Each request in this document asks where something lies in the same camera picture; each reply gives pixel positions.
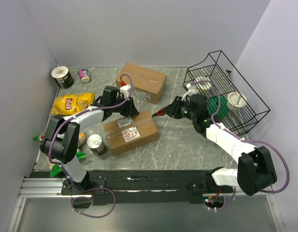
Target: lay's logo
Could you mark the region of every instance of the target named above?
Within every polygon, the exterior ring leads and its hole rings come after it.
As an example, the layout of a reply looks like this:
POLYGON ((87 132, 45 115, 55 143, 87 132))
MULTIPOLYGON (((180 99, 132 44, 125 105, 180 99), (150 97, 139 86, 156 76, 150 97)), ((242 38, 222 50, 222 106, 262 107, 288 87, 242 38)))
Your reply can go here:
POLYGON ((65 103, 65 109, 66 110, 71 110, 72 109, 72 103, 73 103, 73 99, 72 98, 67 98, 66 103, 65 103))

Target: floor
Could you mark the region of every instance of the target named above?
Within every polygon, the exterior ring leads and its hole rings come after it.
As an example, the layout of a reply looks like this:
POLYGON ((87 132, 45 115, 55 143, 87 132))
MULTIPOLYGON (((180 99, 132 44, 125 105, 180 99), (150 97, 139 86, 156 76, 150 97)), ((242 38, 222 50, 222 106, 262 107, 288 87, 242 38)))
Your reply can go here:
MULTIPOLYGON (((101 215, 110 207, 94 206, 86 213, 101 215)), ((226 210, 217 213, 208 212, 199 204, 118 204, 110 215, 99 219, 72 212, 70 199, 31 198, 26 201, 23 215, 25 217, 20 220, 18 232, 276 231, 265 195, 236 196, 226 210)))

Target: cardboard box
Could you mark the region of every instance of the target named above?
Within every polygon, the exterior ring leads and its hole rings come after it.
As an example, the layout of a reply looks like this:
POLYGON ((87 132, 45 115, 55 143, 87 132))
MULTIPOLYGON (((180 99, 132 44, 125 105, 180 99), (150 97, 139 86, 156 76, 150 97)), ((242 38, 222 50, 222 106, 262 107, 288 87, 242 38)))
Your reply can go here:
POLYGON ((103 125, 110 150, 114 156, 151 143, 159 131, 148 110, 138 116, 125 117, 103 125))
MULTIPOLYGON (((158 103, 166 84, 166 74, 140 67, 135 64, 126 63, 116 77, 117 88, 121 87, 120 77, 124 73, 128 74, 133 81, 135 91, 133 91, 132 97, 153 104, 158 103)), ((123 81, 130 84, 127 77, 124 77, 123 81)))

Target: green cloth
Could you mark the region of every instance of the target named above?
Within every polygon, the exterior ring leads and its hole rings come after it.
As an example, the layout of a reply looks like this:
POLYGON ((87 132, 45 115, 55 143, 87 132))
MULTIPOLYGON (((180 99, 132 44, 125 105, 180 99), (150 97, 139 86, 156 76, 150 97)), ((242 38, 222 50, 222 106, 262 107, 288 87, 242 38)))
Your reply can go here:
MULTIPOLYGON (((228 114, 229 109, 226 106, 227 98, 224 95, 220 95, 220 100, 221 100, 220 110, 216 114, 216 117, 219 119, 223 119, 228 114)), ((207 109, 208 109, 209 115, 212 115, 213 113, 215 113, 217 111, 218 96, 209 99, 209 101, 207 103, 207 109)))

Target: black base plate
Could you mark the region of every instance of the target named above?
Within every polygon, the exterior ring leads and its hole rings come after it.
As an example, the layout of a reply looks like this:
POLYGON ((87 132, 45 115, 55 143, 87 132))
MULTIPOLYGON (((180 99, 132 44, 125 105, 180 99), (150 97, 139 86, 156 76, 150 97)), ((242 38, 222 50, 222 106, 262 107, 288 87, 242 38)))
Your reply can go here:
MULTIPOLYGON (((189 202, 203 203, 204 193, 232 193, 229 186, 207 186, 206 173, 209 170, 188 171, 89 171, 91 188, 100 186, 112 190, 117 203, 162 203, 189 202)), ((63 182, 62 195, 79 195, 78 192, 63 182)), ((113 196, 108 191, 96 190, 92 205, 113 203, 113 196)))

